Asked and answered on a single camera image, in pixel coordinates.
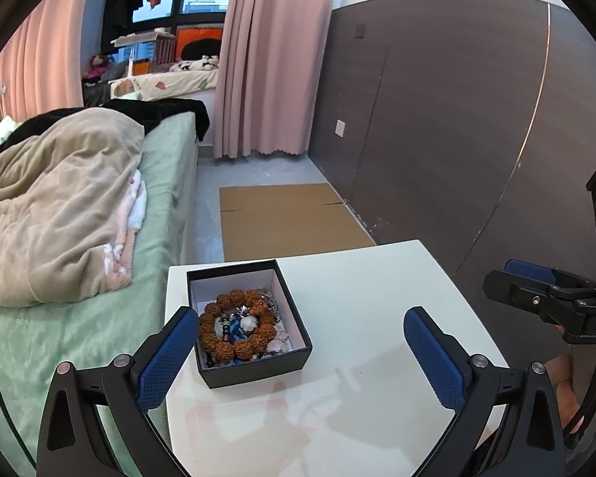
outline green bed sheet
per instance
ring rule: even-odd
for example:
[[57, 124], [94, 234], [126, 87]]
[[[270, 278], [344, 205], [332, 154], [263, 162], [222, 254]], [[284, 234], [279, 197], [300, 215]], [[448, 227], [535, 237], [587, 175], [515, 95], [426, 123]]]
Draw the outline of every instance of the green bed sheet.
[[[33, 458], [56, 366], [62, 361], [77, 368], [107, 365], [119, 353], [134, 353], [164, 324], [168, 268], [180, 262], [191, 199], [185, 195], [190, 185], [186, 179], [196, 171], [194, 131], [194, 115], [180, 114], [164, 120], [144, 140], [139, 169], [147, 211], [137, 235], [130, 286], [71, 304], [0, 307], [0, 389]], [[123, 471], [138, 475], [108, 410], [100, 410]], [[165, 405], [150, 416], [169, 443]], [[19, 475], [35, 475], [1, 412], [0, 449]]]

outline electrical outlet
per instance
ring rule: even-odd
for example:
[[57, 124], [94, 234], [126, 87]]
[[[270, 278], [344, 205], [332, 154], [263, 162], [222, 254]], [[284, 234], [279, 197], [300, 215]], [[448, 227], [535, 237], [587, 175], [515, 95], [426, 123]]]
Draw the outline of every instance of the electrical outlet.
[[340, 122], [340, 120], [338, 120], [337, 124], [335, 124], [335, 134], [340, 136], [340, 138], [342, 138], [342, 136], [344, 135], [344, 126], [345, 126], [345, 123]]

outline stuffed toy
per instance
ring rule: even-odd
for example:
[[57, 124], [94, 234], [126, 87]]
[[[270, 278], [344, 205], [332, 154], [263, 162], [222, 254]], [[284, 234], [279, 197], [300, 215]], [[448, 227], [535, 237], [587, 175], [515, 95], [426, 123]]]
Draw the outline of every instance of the stuffed toy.
[[95, 79], [101, 77], [111, 68], [108, 56], [98, 54], [91, 59], [91, 68], [82, 75], [82, 79]]

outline tile floor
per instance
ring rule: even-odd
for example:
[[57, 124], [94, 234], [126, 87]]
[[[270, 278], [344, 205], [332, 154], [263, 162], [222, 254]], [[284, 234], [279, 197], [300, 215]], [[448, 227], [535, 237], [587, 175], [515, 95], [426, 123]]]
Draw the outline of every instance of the tile floor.
[[224, 261], [219, 188], [326, 182], [306, 155], [257, 154], [234, 160], [199, 159], [194, 190], [194, 263]]

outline dark brown wall panel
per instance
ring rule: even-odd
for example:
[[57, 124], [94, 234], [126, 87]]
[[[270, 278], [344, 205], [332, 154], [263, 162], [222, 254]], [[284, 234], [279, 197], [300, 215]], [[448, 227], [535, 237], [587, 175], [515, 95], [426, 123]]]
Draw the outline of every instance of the dark brown wall panel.
[[547, 4], [382, 0], [397, 9], [350, 197], [377, 243], [420, 239], [452, 273], [489, 219], [531, 119]]
[[[348, 199], [386, 55], [388, 25], [376, 0], [337, 9], [332, 14], [312, 127], [309, 156], [331, 185]], [[363, 38], [356, 27], [366, 25]], [[344, 136], [335, 132], [337, 120], [346, 123]]]
[[545, 84], [521, 165], [490, 225], [454, 280], [511, 365], [564, 349], [536, 316], [489, 301], [484, 275], [510, 258], [596, 278], [596, 230], [585, 183], [596, 169], [596, 44], [551, 6]]

